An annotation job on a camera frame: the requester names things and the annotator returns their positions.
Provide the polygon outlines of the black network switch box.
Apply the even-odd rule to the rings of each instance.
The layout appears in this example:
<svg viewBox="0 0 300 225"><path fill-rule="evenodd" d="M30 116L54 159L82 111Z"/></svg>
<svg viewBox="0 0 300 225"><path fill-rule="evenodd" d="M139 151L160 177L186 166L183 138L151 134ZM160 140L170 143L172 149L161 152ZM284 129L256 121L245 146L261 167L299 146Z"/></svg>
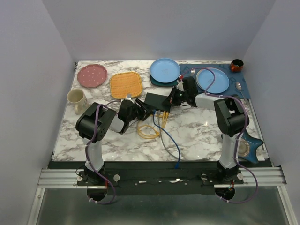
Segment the black network switch box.
<svg viewBox="0 0 300 225"><path fill-rule="evenodd" d="M170 112L171 105L164 104L165 100L167 100L167 96L147 93L144 102L150 106L153 106L157 111L160 110Z"/></svg>

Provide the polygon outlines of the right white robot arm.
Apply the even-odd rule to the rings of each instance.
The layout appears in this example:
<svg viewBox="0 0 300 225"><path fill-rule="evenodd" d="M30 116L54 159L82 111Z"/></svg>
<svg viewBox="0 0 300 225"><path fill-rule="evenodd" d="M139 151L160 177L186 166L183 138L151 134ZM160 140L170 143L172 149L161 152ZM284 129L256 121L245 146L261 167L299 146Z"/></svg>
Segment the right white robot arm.
<svg viewBox="0 0 300 225"><path fill-rule="evenodd" d="M207 89L199 94L194 78L186 77L172 88L163 105L180 106L185 102L192 107L215 111L217 125L222 133L222 152L215 174L218 182L227 183L237 173L240 138L249 125L248 114L241 99L235 94L212 94Z"/></svg>

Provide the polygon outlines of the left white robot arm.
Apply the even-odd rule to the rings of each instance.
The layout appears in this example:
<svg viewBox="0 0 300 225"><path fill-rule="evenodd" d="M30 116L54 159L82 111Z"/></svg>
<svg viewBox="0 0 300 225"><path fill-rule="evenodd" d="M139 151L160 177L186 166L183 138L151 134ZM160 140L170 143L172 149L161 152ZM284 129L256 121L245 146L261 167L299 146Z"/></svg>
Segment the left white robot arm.
<svg viewBox="0 0 300 225"><path fill-rule="evenodd" d="M89 108L77 120L75 128L79 136L86 141L85 167L90 170L88 180L93 185L103 182L104 174L101 168L104 166L102 157L102 140L110 129L123 134L134 120L146 120L154 111L154 107L136 99L125 99L121 102L118 111L106 105L92 103Z"/></svg>

